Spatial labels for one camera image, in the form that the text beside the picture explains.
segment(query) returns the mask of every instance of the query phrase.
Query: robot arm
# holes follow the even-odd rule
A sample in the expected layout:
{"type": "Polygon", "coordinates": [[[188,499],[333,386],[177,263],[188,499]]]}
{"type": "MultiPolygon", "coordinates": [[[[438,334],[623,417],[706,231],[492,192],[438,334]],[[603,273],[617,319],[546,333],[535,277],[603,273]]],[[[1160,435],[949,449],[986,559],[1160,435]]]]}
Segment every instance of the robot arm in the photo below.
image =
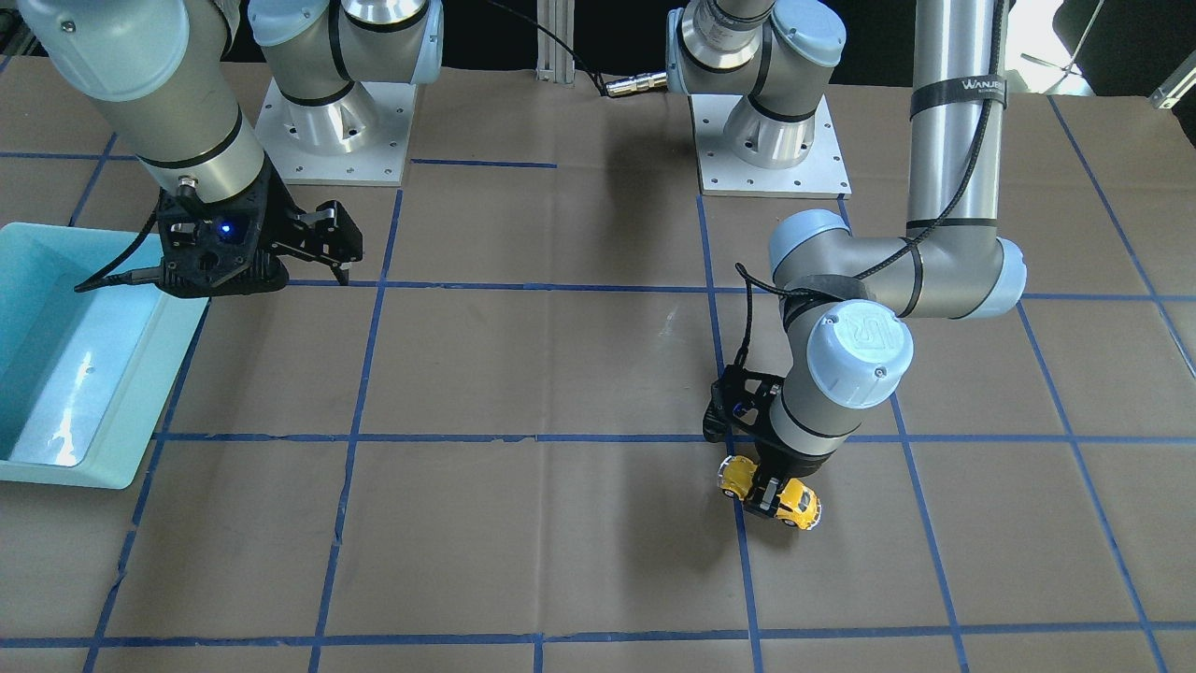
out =
{"type": "Polygon", "coordinates": [[[251,0],[249,19],[283,96],[288,140],[311,154],[390,140],[361,81],[431,84],[440,74],[440,0],[251,0]]]}
{"type": "Polygon", "coordinates": [[[22,0],[59,72],[85,93],[158,182],[160,267],[77,289],[154,282],[178,296],[279,289],[277,255],[342,268],[361,233],[336,201],[304,213],[254,136],[218,67],[236,2],[22,0]]]}
{"type": "Polygon", "coordinates": [[[703,422],[707,440],[721,441],[728,426],[756,440],[761,464],[740,496],[748,512],[791,522],[786,484],[817,471],[896,391],[913,361],[902,317],[990,317],[1021,296],[1021,251],[996,235],[1005,22],[1003,0],[917,4],[905,237],[856,238],[823,209],[774,232],[773,282],[792,293],[781,312],[793,369],[783,379],[749,372],[742,350],[703,422]]]}
{"type": "Polygon", "coordinates": [[[805,159],[847,41],[835,12],[818,0],[692,0],[670,13],[667,41],[670,91],[743,96],[724,129],[740,159],[805,159]]]}

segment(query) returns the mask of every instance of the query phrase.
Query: table surface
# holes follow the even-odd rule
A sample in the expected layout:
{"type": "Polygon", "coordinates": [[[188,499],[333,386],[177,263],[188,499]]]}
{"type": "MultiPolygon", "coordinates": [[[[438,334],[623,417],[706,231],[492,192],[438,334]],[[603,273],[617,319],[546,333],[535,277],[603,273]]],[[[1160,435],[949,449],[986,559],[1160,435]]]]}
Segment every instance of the table surface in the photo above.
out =
{"type": "MultiPolygon", "coordinates": [[[[268,71],[224,67],[256,118],[268,71]]],[[[45,60],[0,68],[0,222],[138,228],[128,147],[45,60]]],[[[294,188],[365,232],[352,286],[215,299],[129,489],[0,484],[0,669],[1185,669],[1196,152],[1145,99],[1012,98],[1025,298],[910,322],[819,528],[715,489],[733,263],[811,207],[899,232],[908,97],[828,92],[846,201],[703,197],[684,97],[444,72],[402,189],[294,188]]]]}

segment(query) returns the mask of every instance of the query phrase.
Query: black cable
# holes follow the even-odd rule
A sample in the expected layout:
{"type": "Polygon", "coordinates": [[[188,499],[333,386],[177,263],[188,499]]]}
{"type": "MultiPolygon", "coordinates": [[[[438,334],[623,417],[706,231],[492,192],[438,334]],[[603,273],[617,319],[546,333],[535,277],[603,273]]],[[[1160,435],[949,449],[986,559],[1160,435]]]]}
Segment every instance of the black cable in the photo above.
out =
{"type": "Polygon", "coordinates": [[[157,213],[157,210],[154,210],[154,212],[150,213],[148,218],[146,218],[146,222],[141,226],[141,231],[139,231],[138,234],[133,237],[133,241],[129,243],[129,246],[126,247],[120,255],[116,255],[116,258],[114,258],[112,261],[110,261],[106,264],[104,264],[104,268],[102,268],[102,269],[97,270],[96,273],[91,274],[91,277],[89,277],[87,280],[84,280],[79,285],[75,285],[74,290],[75,292],[90,292],[92,289],[96,289],[97,287],[104,287],[106,285],[112,285],[114,282],[109,281],[108,277],[106,277],[108,274],[112,273],[112,269],[115,269],[116,267],[121,265],[124,262],[124,259],[129,258],[129,256],[138,247],[141,246],[141,243],[144,243],[145,239],[146,239],[146,237],[150,235],[150,231],[153,230],[153,225],[157,221],[158,221],[158,213],[157,213]]]}
{"type": "Polygon", "coordinates": [[[828,294],[826,292],[819,292],[818,289],[810,289],[807,287],[798,287],[795,289],[783,289],[776,285],[769,285],[763,280],[748,273],[748,268],[740,263],[736,262],[736,271],[739,276],[744,279],[744,286],[748,289],[748,322],[744,325],[744,341],[739,344],[739,351],[736,354],[736,365],[743,367],[748,361],[748,347],[751,344],[751,318],[752,318],[752,290],[751,288],[759,287],[761,289],[776,294],[777,296],[786,298],[798,298],[798,299],[831,299],[836,300],[837,296],[828,294]]]}
{"type": "Polygon", "coordinates": [[[539,30],[544,35],[547,35],[550,38],[553,38],[554,42],[556,42],[557,44],[560,44],[562,49],[565,49],[566,51],[569,53],[570,56],[573,56],[573,60],[576,61],[578,69],[580,69],[581,72],[586,73],[586,75],[590,77],[590,81],[592,81],[593,85],[594,85],[594,88],[598,90],[598,94],[599,96],[604,96],[604,97],[609,97],[610,96],[610,93],[606,92],[606,82],[603,80],[602,75],[599,73],[590,69],[590,67],[586,66],[586,62],[581,60],[581,56],[579,56],[576,51],[574,51],[560,37],[557,37],[556,33],[554,33],[553,31],[550,31],[547,27],[544,27],[543,25],[541,25],[539,22],[537,22],[536,19],[533,19],[533,18],[524,14],[523,12],[519,12],[517,10],[507,7],[502,2],[496,2],[495,0],[486,0],[486,2],[489,4],[489,5],[494,5],[495,7],[502,10],[504,12],[507,12],[507,13],[509,13],[509,14],[512,14],[514,17],[518,17],[519,19],[521,19],[521,20],[524,20],[524,22],[526,22],[526,23],[536,26],[536,30],[539,30]]]}
{"type": "MultiPolygon", "coordinates": [[[[1001,69],[1001,23],[1003,20],[1003,14],[1005,0],[996,0],[993,6],[993,33],[990,39],[991,43],[989,45],[988,74],[999,74],[999,71],[1001,69]]],[[[964,197],[964,191],[968,190],[968,184],[971,182],[972,172],[976,170],[976,163],[980,160],[980,149],[984,142],[984,131],[988,129],[988,117],[991,114],[991,110],[993,99],[988,98],[981,104],[980,118],[976,120],[976,130],[972,133],[971,146],[968,148],[968,165],[964,167],[964,175],[959,181],[959,188],[956,189],[951,201],[948,201],[947,206],[942,208],[939,216],[934,218],[934,221],[923,228],[921,233],[907,241],[896,252],[889,255],[885,259],[878,262],[872,268],[855,274],[856,280],[864,280],[869,275],[879,273],[892,265],[897,259],[908,255],[914,250],[914,247],[917,247],[920,243],[929,238],[930,233],[934,232],[934,230],[947,219],[947,215],[956,209],[956,206],[958,206],[959,201],[964,197]]]]}

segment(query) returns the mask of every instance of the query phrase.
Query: blue tape line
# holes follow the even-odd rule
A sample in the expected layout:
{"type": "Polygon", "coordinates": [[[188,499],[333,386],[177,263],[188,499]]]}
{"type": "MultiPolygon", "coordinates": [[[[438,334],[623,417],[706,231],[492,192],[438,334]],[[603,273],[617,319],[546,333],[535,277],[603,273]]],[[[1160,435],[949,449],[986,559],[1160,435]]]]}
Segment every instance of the blue tape line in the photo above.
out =
{"type": "MultiPolygon", "coordinates": [[[[710,234],[706,220],[706,203],[702,195],[696,197],[697,224],[702,234],[702,263],[706,270],[706,300],[710,308],[710,335],[714,339],[714,366],[719,377],[722,377],[725,361],[722,359],[722,334],[719,328],[719,305],[714,292],[714,262],[710,253],[710,234]]],[[[727,453],[734,454],[734,443],[728,435],[726,440],[727,453]]],[[[737,501],[736,513],[736,539],[739,544],[739,568],[744,579],[744,600],[748,613],[748,641],[751,644],[752,671],[764,673],[764,654],[759,646],[759,623],[756,613],[756,583],[751,576],[751,556],[748,550],[748,530],[744,526],[743,507],[737,501]]]]}
{"type": "Polygon", "coordinates": [[[1063,424],[1063,433],[1068,436],[1073,435],[1072,422],[1067,418],[1067,412],[1063,411],[1063,399],[1060,398],[1058,388],[1055,387],[1055,379],[1050,375],[1050,371],[1046,368],[1046,359],[1043,357],[1043,351],[1038,347],[1038,339],[1035,338],[1035,330],[1030,326],[1030,316],[1026,314],[1026,306],[1018,301],[1018,316],[1021,317],[1021,328],[1026,331],[1026,338],[1030,341],[1030,348],[1035,353],[1035,360],[1038,361],[1038,369],[1043,374],[1043,379],[1046,381],[1046,391],[1050,393],[1051,403],[1055,405],[1055,414],[1058,416],[1060,423],[1063,424]]]}
{"type": "Polygon", "coordinates": [[[769,641],[828,640],[828,638],[923,638],[950,636],[948,626],[874,626],[858,629],[764,629],[761,637],[769,641]]]}
{"type": "Polygon", "coordinates": [[[714,631],[590,631],[568,636],[544,636],[545,643],[643,643],[681,641],[746,641],[743,629],[714,631]]]}
{"type": "Polygon", "coordinates": [[[398,238],[398,215],[403,210],[403,190],[395,192],[395,207],[390,210],[390,232],[386,235],[386,256],[382,259],[382,275],[379,280],[385,282],[390,277],[390,261],[395,255],[395,240],[398,238]]]}
{"type": "MultiPolygon", "coordinates": [[[[1068,420],[1067,411],[1063,409],[1063,402],[1055,386],[1055,379],[1051,377],[1050,369],[1046,367],[1046,360],[1043,357],[1042,349],[1038,345],[1033,326],[1030,325],[1030,316],[1026,313],[1026,308],[1021,305],[1021,301],[1018,301],[1018,314],[1021,317],[1021,326],[1026,330],[1026,338],[1030,339],[1030,347],[1033,349],[1035,359],[1038,361],[1038,367],[1042,369],[1043,379],[1046,381],[1046,390],[1050,391],[1051,400],[1055,403],[1055,411],[1058,415],[1060,423],[1063,424],[1063,430],[1068,435],[1073,435],[1072,422],[1068,420]]],[[[1113,561],[1117,563],[1117,570],[1121,573],[1122,581],[1125,585],[1125,592],[1129,594],[1130,602],[1134,605],[1134,612],[1137,614],[1139,628],[1143,634],[1146,634],[1146,640],[1151,646],[1151,654],[1154,656],[1154,663],[1158,667],[1159,673],[1166,673],[1167,665],[1163,661],[1163,653],[1159,650],[1159,643],[1154,638],[1154,631],[1151,629],[1151,623],[1146,617],[1146,608],[1142,606],[1142,599],[1137,595],[1137,589],[1134,587],[1134,580],[1129,575],[1129,567],[1125,565],[1125,559],[1122,557],[1121,549],[1117,546],[1117,538],[1113,536],[1112,526],[1109,524],[1109,518],[1105,515],[1105,508],[1100,503],[1100,496],[1097,494],[1097,488],[1092,482],[1092,476],[1088,473],[1088,465],[1084,460],[1084,453],[1080,451],[1080,443],[1073,439],[1069,445],[1072,447],[1072,455],[1075,459],[1076,467],[1080,470],[1080,478],[1084,481],[1084,489],[1088,492],[1088,497],[1092,500],[1092,508],[1096,510],[1100,530],[1105,534],[1105,542],[1109,544],[1109,550],[1113,556],[1113,561]]]]}
{"type": "Polygon", "coordinates": [[[282,646],[306,647],[315,638],[311,636],[270,636],[256,638],[193,638],[176,636],[170,638],[118,637],[104,638],[104,648],[276,648],[282,646]]]}
{"type": "MultiPolygon", "coordinates": [[[[178,399],[183,394],[183,385],[187,383],[187,375],[191,371],[191,361],[195,359],[195,349],[200,343],[200,335],[203,332],[203,324],[208,319],[208,310],[212,307],[210,301],[203,308],[203,313],[200,316],[200,320],[195,326],[195,335],[191,336],[191,343],[187,348],[187,354],[183,356],[183,362],[178,369],[178,378],[175,381],[175,390],[170,394],[170,399],[166,403],[166,414],[161,421],[163,433],[170,430],[170,424],[175,422],[175,412],[178,410],[178,399]]],[[[154,442],[153,454],[150,457],[150,464],[146,466],[145,477],[141,481],[141,492],[138,494],[136,506],[133,508],[133,519],[129,522],[129,531],[124,534],[124,544],[121,546],[121,556],[116,562],[116,581],[112,582],[112,587],[108,591],[108,596],[104,599],[104,607],[99,612],[99,620],[96,623],[96,632],[92,636],[91,646],[87,648],[87,659],[84,661],[83,673],[92,673],[96,669],[96,657],[99,655],[99,644],[104,638],[104,634],[108,631],[108,620],[112,617],[112,608],[116,606],[116,595],[120,593],[121,585],[124,582],[127,568],[129,564],[129,556],[133,553],[133,543],[136,542],[138,530],[141,527],[141,518],[145,515],[146,503],[150,500],[150,489],[153,487],[153,478],[158,471],[158,463],[161,460],[163,448],[166,446],[165,439],[159,439],[154,442]]]]}
{"type": "Polygon", "coordinates": [[[1196,622],[1152,622],[1155,631],[1196,631],[1196,622]]]}
{"type": "Polygon", "coordinates": [[[706,287],[687,287],[682,285],[587,285],[561,282],[438,282],[419,280],[389,280],[388,287],[403,289],[521,289],[538,292],[660,292],[700,294],[708,292],[706,287]]]}
{"type": "Polygon", "coordinates": [[[531,669],[532,673],[544,673],[544,635],[536,634],[536,640],[532,641],[531,650],[531,669]]]}
{"type": "Polygon", "coordinates": [[[969,636],[996,636],[1002,634],[1092,634],[1112,631],[1137,631],[1135,622],[1061,622],[1056,624],[974,624],[962,626],[969,636]]]}
{"type": "MultiPolygon", "coordinates": [[[[359,433],[358,442],[376,443],[487,443],[487,442],[588,442],[588,443],[702,443],[701,435],[438,435],[359,433]]],[[[1051,443],[1081,445],[1165,445],[1196,446],[1196,438],[1118,438],[1111,435],[908,435],[911,443],[1051,443]]],[[[171,442],[348,442],[349,435],[268,435],[262,433],[155,433],[154,440],[171,442]]],[[[737,445],[750,445],[751,438],[736,435],[737,445]]],[[[889,445],[901,442],[901,435],[852,435],[853,445],[889,445]]]]}
{"type": "Polygon", "coordinates": [[[1179,349],[1179,356],[1184,360],[1184,365],[1188,366],[1188,373],[1196,379],[1196,362],[1192,362],[1191,353],[1188,351],[1183,336],[1180,336],[1179,330],[1176,329],[1176,323],[1171,319],[1167,307],[1163,305],[1163,301],[1158,300],[1159,293],[1155,290],[1154,283],[1151,282],[1151,277],[1146,274],[1146,267],[1142,265],[1142,261],[1139,259],[1137,252],[1134,251],[1134,245],[1129,241],[1129,235],[1125,234],[1125,230],[1122,227],[1121,220],[1117,219],[1117,213],[1113,212],[1113,207],[1109,202],[1105,190],[1102,189],[1100,181],[1097,179],[1097,173],[1093,172],[1092,166],[1088,164],[1088,159],[1084,155],[1084,151],[1080,149],[1080,143],[1075,140],[1075,135],[1072,134],[1072,128],[1067,126],[1067,120],[1063,118],[1062,110],[1060,110],[1058,105],[1055,104],[1055,98],[1052,96],[1048,96],[1046,100],[1050,102],[1051,109],[1055,110],[1055,117],[1058,118],[1060,126],[1063,127],[1063,133],[1067,134],[1068,141],[1072,142],[1072,148],[1075,149],[1075,155],[1080,158],[1080,164],[1084,165],[1084,171],[1088,173],[1088,179],[1092,181],[1092,186],[1096,188],[1097,195],[1100,196],[1100,202],[1104,203],[1105,212],[1109,213],[1109,219],[1112,220],[1113,228],[1117,230],[1117,237],[1121,238],[1122,245],[1125,246],[1125,252],[1129,253],[1130,261],[1134,262],[1134,268],[1142,279],[1142,283],[1146,285],[1146,290],[1149,292],[1151,296],[1155,299],[1155,307],[1159,310],[1159,316],[1163,317],[1163,323],[1166,324],[1167,331],[1171,334],[1171,341],[1174,342],[1176,348],[1179,349]]]}
{"type": "Polygon", "coordinates": [[[951,629],[951,640],[956,644],[956,656],[959,659],[960,673],[968,673],[968,651],[964,649],[963,632],[959,630],[959,619],[956,616],[956,604],[951,599],[951,587],[947,583],[947,571],[942,565],[942,556],[939,555],[939,542],[934,536],[934,525],[930,522],[930,509],[926,504],[926,494],[922,491],[922,478],[917,475],[917,461],[914,460],[914,447],[910,445],[909,434],[905,429],[905,418],[901,414],[901,403],[897,396],[889,398],[893,409],[893,421],[897,423],[897,433],[901,434],[902,453],[905,454],[905,467],[909,470],[910,483],[914,485],[914,497],[917,500],[917,510],[922,518],[922,528],[926,531],[926,542],[930,549],[930,561],[934,563],[934,575],[939,580],[939,591],[942,593],[942,607],[947,612],[947,625],[951,629]]]}
{"type": "Polygon", "coordinates": [[[843,195],[840,194],[838,198],[835,198],[835,202],[838,203],[838,216],[843,218],[843,224],[847,225],[847,232],[850,233],[852,218],[847,215],[847,198],[844,198],[843,195]]]}
{"type": "Polygon", "coordinates": [[[1149,294],[1080,294],[1074,292],[1023,292],[1023,299],[1064,299],[1070,301],[1153,301],[1149,294]]]}
{"type": "Polygon", "coordinates": [[[414,634],[324,636],[322,647],[336,646],[518,646],[535,643],[538,634],[414,634]]]}
{"type": "Polygon", "coordinates": [[[65,154],[56,152],[0,152],[2,159],[78,159],[98,161],[103,154],[65,154]]]}
{"type": "Polygon", "coordinates": [[[538,167],[555,169],[556,164],[542,161],[483,161],[476,159],[411,159],[413,164],[432,164],[441,166],[492,166],[492,167],[538,167]]]}
{"type": "MultiPolygon", "coordinates": [[[[1161,631],[1194,631],[1196,622],[1154,622],[1152,626],[1161,631]]],[[[1026,624],[972,624],[960,625],[969,636],[1005,634],[1090,634],[1137,631],[1136,622],[1060,622],[1026,624]]],[[[791,640],[868,640],[868,638],[921,638],[950,636],[948,626],[860,626],[828,629],[762,629],[761,638],[767,641],[791,640]]],[[[745,641],[743,629],[710,631],[586,631],[563,636],[543,634],[362,634],[325,636],[323,647],[350,646],[478,646],[478,644],[537,644],[537,643],[631,643],[631,642],[688,642],[688,641],[745,641]]],[[[175,647],[309,647],[315,636],[258,636],[251,638],[210,638],[197,636],[115,636],[100,640],[100,649],[110,648],[175,648],[175,647]]],[[[45,637],[0,638],[0,649],[75,649],[89,647],[93,638],[45,637]]]]}
{"type": "MultiPolygon", "coordinates": [[[[395,239],[398,235],[398,218],[403,207],[403,190],[395,194],[395,207],[391,210],[390,233],[386,237],[386,252],[382,263],[380,280],[390,273],[390,257],[395,251],[395,239]]],[[[344,485],[336,507],[336,521],[332,525],[332,544],[328,550],[328,568],[324,571],[324,587],[319,598],[319,612],[316,618],[316,641],[311,646],[311,659],[307,662],[309,673],[319,671],[319,653],[328,628],[328,613],[332,605],[332,587],[336,581],[336,568],[341,556],[341,544],[344,539],[344,519],[349,508],[349,494],[353,490],[353,469],[356,465],[358,442],[361,434],[361,416],[365,412],[366,394],[370,390],[370,373],[373,369],[374,347],[378,344],[378,326],[382,323],[382,310],[386,299],[385,283],[378,285],[374,295],[373,312],[370,317],[370,334],[366,338],[365,360],[361,363],[361,383],[358,385],[358,400],[353,406],[353,424],[349,429],[349,446],[344,452],[344,485]]]]}
{"type": "MultiPolygon", "coordinates": [[[[301,279],[292,277],[287,285],[309,287],[337,287],[332,279],[301,279]]],[[[691,287],[685,285],[586,285],[586,283],[561,283],[561,282],[470,282],[470,281],[434,281],[434,280],[386,280],[386,287],[401,289],[511,289],[511,290],[535,290],[535,292],[646,292],[661,294],[701,294],[713,290],[715,294],[743,294],[744,287],[691,287]]],[[[352,287],[377,287],[373,280],[350,280],[352,287]]],[[[764,289],[756,288],[755,294],[767,294],[764,289]]],[[[1151,296],[1148,294],[1080,294],[1080,293],[1050,293],[1050,292],[1026,292],[1023,299],[1035,300],[1080,300],[1080,301],[1196,301],[1196,294],[1166,294],[1151,296]]]]}
{"type": "Polygon", "coordinates": [[[65,649],[91,647],[94,638],[0,638],[0,649],[65,649]]]}
{"type": "Polygon", "coordinates": [[[264,433],[161,433],[171,442],[348,442],[348,435],[267,435],[264,433]]]}
{"type": "Polygon", "coordinates": [[[104,146],[104,153],[100,154],[99,159],[96,161],[96,170],[91,171],[91,179],[89,179],[87,185],[84,186],[83,196],[79,197],[79,203],[75,204],[74,212],[71,213],[71,221],[67,222],[67,226],[74,226],[79,221],[79,215],[83,214],[83,208],[87,204],[87,197],[91,196],[91,190],[96,188],[96,182],[99,181],[99,173],[104,170],[104,164],[108,163],[108,154],[112,151],[112,145],[116,145],[115,133],[108,139],[108,145],[104,146]]]}

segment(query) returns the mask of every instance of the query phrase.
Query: black band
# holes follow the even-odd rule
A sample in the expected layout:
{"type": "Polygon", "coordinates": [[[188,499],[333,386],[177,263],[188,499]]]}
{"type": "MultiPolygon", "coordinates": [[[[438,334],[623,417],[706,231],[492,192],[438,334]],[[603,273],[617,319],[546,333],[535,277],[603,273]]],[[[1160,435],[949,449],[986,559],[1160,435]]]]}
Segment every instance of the black band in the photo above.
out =
{"type": "Polygon", "coordinates": [[[344,54],[341,53],[341,0],[332,0],[328,4],[328,43],[332,47],[332,65],[336,66],[336,74],[344,81],[352,81],[349,69],[344,67],[344,54]]]}
{"type": "Polygon", "coordinates": [[[1005,108],[1007,91],[1008,85],[999,74],[977,74],[935,81],[922,86],[910,97],[909,118],[914,118],[922,110],[948,103],[996,100],[1005,108]]]}
{"type": "Polygon", "coordinates": [[[303,105],[305,108],[318,108],[321,105],[328,105],[340,100],[341,98],[344,98],[346,96],[349,94],[350,91],[353,91],[353,87],[356,85],[358,82],[350,81],[346,84],[344,87],[337,91],[336,93],[330,93],[328,96],[324,96],[323,98],[297,98],[294,96],[288,96],[286,91],[281,90],[279,91],[279,93],[282,93],[283,98],[291,100],[295,105],[303,105]]]}
{"type": "Polygon", "coordinates": [[[764,17],[768,14],[768,12],[764,12],[763,14],[751,18],[728,14],[726,10],[719,6],[719,0],[706,0],[706,6],[710,8],[710,18],[714,19],[714,23],[727,30],[734,30],[737,32],[748,32],[749,30],[752,30],[764,23],[764,17]]]}
{"type": "Polygon", "coordinates": [[[813,296],[813,298],[798,298],[798,296],[786,296],[785,298],[785,317],[782,319],[781,328],[786,331],[789,330],[789,325],[793,320],[798,319],[803,314],[831,301],[837,301],[838,299],[829,299],[826,296],[813,296]]]}
{"type": "Polygon", "coordinates": [[[237,134],[240,133],[242,123],[244,123],[244,117],[240,114],[240,108],[237,108],[237,123],[232,124],[232,130],[228,131],[228,135],[226,135],[224,140],[218,142],[215,147],[208,149],[207,152],[203,152],[197,157],[190,159],[183,159],[182,161],[158,161],[154,159],[147,159],[141,154],[138,154],[138,158],[154,167],[161,167],[169,170],[179,170],[179,169],[197,166],[202,163],[210,161],[212,159],[216,158],[218,154],[231,147],[233,141],[237,140],[237,134]]]}
{"type": "MultiPolygon", "coordinates": [[[[905,230],[913,228],[926,228],[934,224],[933,219],[915,219],[905,222],[905,230]]],[[[948,216],[939,224],[939,228],[944,226],[991,226],[996,227],[996,220],[987,216],[948,216]]]]}
{"type": "Polygon", "coordinates": [[[708,73],[725,74],[725,73],[728,73],[728,72],[736,72],[737,69],[739,69],[739,68],[742,68],[742,67],[744,67],[744,66],[746,66],[748,63],[751,62],[751,60],[749,60],[748,62],[740,63],[740,65],[738,65],[738,66],[736,66],[733,68],[722,68],[722,69],[719,69],[719,68],[712,68],[710,66],[703,63],[702,61],[698,61],[697,56],[695,56],[694,53],[689,50],[689,44],[685,44],[685,38],[682,37],[682,35],[681,35],[681,23],[679,22],[677,23],[677,42],[681,43],[682,50],[685,51],[687,56],[689,56],[689,62],[694,63],[694,67],[696,67],[698,69],[703,69],[703,71],[706,71],[708,73]]]}
{"type": "Polygon", "coordinates": [[[413,25],[420,23],[420,19],[423,18],[423,14],[428,13],[429,6],[432,6],[432,2],[425,2],[423,6],[420,7],[420,11],[415,12],[414,14],[407,17],[401,22],[395,22],[392,24],[370,24],[354,17],[353,14],[349,14],[348,12],[344,13],[344,18],[349,19],[350,24],[360,27],[361,30],[368,30],[370,32],[398,32],[401,30],[407,30],[413,25]]]}
{"type": "Polygon", "coordinates": [[[757,112],[764,115],[770,120],[776,120],[785,123],[795,123],[799,121],[806,121],[807,118],[814,116],[814,112],[818,111],[818,108],[814,108],[813,110],[810,110],[804,115],[782,115],[781,112],[774,112],[773,110],[769,110],[768,108],[762,105],[761,102],[757,100],[755,96],[748,96],[748,102],[751,103],[751,106],[755,108],[757,112]]]}
{"type": "Polygon", "coordinates": [[[804,423],[801,423],[800,421],[798,421],[797,417],[793,416],[793,412],[789,411],[789,405],[786,404],[783,396],[781,397],[781,406],[785,409],[786,416],[789,417],[789,421],[792,421],[794,426],[797,426],[798,428],[800,428],[804,433],[806,433],[808,435],[813,435],[814,438],[818,438],[820,440],[838,440],[840,438],[847,438],[848,435],[850,435],[852,433],[855,433],[856,430],[860,429],[860,427],[864,426],[862,423],[860,423],[860,426],[856,426],[855,428],[848,430],[847,433],[843,433],[842,435],[823,435],[822,433],[818,433],[817,430],[811,430],[811,429],[806,428],[804,423]]]}
{"type": "MultiPolygon", "coordinates": [[[[909,238],[902,238],[905,243],[909,243],[909,238]]],[[[897,317],[905,317],[907,314],[914,312],[914,306],[917,305],[917,300],[922,298],[922,274],[926,268],[922,265],[922,252],[914,245],[909,249],[909,256],[914,259],[914,290],[909,293],[909,302],[905,304],[905,310],[901,312],[897,317]]]]}
{"type": "Polygon", "coordinates": [[[759,47],[759,72],[756,73],[756,85],[751,87],[751,93],[748,94],[749,98],[759,96],[759,92],[764,90],[764,80],[768,79],[768,66],[773,62],[771,26],[765,27],[763,32],[764,41],[759,47]]]}

